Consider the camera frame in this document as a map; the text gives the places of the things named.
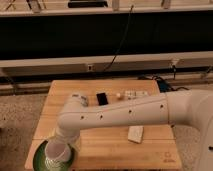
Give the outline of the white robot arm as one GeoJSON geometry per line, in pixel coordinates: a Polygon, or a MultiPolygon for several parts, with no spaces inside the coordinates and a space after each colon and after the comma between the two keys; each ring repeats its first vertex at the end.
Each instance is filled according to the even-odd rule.
{"type": "Polygon", "coordinates": [[[194,171],[213,171],[213,91],[159,93],[104,106],[88,106],[88,98],[71,94],[57,118],[55,136],[75,142],[81,130],[134,125],[188,125],[200,131],[194,171]]]}

